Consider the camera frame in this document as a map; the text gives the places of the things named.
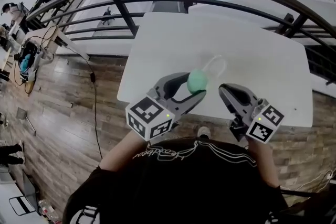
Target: white tabletop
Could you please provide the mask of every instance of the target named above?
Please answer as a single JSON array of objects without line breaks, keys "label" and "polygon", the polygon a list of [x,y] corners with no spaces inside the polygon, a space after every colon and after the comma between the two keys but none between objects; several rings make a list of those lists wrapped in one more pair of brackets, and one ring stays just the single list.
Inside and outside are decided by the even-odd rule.
[{"label": "white tabletop", "polygon": [[[285,115],[283,125],[312,126],[312,90],[303,45],[228,18],[146,13],[129,55],[118,100],[132,102],[163,76],[203,68],[222,55],[227,68],[190,113],[233,119],[218,86],[236,83],[266,98]],[[187,96],[186,86],[177,99]]]}]

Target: white line drawing on shirt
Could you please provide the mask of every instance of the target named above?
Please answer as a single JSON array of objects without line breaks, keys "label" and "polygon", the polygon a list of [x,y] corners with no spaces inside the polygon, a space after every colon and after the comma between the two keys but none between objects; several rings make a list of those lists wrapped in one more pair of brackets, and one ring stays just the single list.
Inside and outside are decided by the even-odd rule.
[{"label": "white line drawing on shirt", "polygon": [[223,150],[223,149],[215,146],[212,143],[202,142],[202,141],[198,141],[198,140],[196,140],[194,142],[193,147],[191,147],[187,150],[182,150],[182,151],[178,151],[178,152],[173,151],[173,150],[164,149],[161,146],[149,146],[146,151],[136,154],[133,157],[133,159],[136,158],[136,157],[144,157],[146,155],[149,157],[151,155],[156,154],[158,156],[157,160],[162,161],[162,162],[170,162],[170,161],[173,161],[177,158],[181,158],[181,160],[183,160],[184,158],[187,158],[190,155],[192,155],[199,145],[209,147],[216,156],[218,156],[219,158],[221,158],[221,159],[223,159],[223,160],[225,160],[229,163],[237,164],[237,163],[247,162],[252,167],[257,166],[256,161],[254,159],[252,159],[247,154],[244,154],[244,153],[234,154],[234,153],[228,152],[226,150]]}]

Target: forearm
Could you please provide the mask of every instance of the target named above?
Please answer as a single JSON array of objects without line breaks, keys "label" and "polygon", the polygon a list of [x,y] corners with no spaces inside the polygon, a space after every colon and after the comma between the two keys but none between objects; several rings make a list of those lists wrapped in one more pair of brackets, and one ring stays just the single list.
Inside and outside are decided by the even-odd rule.
[{"label": "forearm", "polygon": [[260,175],[267,185],[273,188],[279,187],[280,181],[271,147],[253,139],[248,139],[248,150],[256,160]]},{"label": "forearm", "polygon": [[102,159],[99,167],[116,172],[127,164],[140,150],[144,150],[147,142],[134,131],[129,132],[118,145]]}]

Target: wooden floor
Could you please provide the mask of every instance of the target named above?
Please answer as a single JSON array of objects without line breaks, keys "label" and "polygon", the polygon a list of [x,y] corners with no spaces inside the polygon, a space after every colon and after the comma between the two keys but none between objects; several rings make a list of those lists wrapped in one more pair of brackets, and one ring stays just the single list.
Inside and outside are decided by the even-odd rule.
[{"label": "wooden floor", "polygon": [[[97,77],[97,128],[103,155],[129,131],[124,115],[126,104],[117,101],[126,61],[107,57],[92,57],[90,61]],[[100,161],[90,73],[80,57],[56,57],[53,63],[40,69],[30,97],[20,93],[10,82],[0,102],[0,111],[9,120],[9,127],[0,131],[1,138],[8,144],[20,139],[25,142],[26,164],[11,167],[19,186],[22,186],[23,168],[32,175],[41,196],[60,214],[69,195]],[[43,101],[41,94],[71,102],[73,107]],[[335,167],[336,100],[317,93],[313,98],[313,128],[282,127],[271,142],[281,183],[291,189]],[[27,121],[15,118],[18,106],[28,111],[36,136],[32,135]],[[181,126],[165,137],[194,136],[198,128],[205,125],[211,129],[214,139],[236,143],[225,120],[187,115],[181,122]],[[302,190],[312,189],[319,182],[308,184]],[[292,204],[295,199],[290,197],[288,201]]]}]

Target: wooden desk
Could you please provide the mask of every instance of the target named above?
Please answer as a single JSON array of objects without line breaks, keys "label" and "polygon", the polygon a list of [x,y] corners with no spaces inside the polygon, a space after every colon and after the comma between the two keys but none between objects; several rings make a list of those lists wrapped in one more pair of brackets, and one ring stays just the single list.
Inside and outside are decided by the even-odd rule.
[{"label": "wooden desk", "polygon": [[[133,102],[163,76],[203,68],[215,55],[225,58],[227,68],[190,113],[233,119],[218,87],[235,83],[278,108],[285,115],[284,125],[312,126],[312,89],[304,46],[229,18],[146,13],[127,60],[118,100]],[[183,85],[177,100],[187,96]]]},{"label": "wooden desk", "polygon": [[[28,32],[26,34],[25,39],[23,40],[22,44],[24,44],[27,40],[35,41],[38,44],[43,45],[43,47],[47,50],[49,54],[54,54],[56,53],[56,50],[58,49],[59,45],[56,42],[61,41],[62,45],[70,48],[71,50],[77,52],[79,55],[81,55],[83,58],[86,60],[89,60],[90,57],[82,52],[78,46],[73,43],[66,35],[64,35],[58,27],[46,27],[42,29],[38,29],[35,31]],[[9,75],[9,79],[14,83],[16,87],[20,89],[23,93],[27,94],[30,93],[33,89],[34,82],[26,82],[24,84],[21,84],[21,79],[20,79],[20,69],[18,67],[18,63],[15,62],[12,70]]]}]

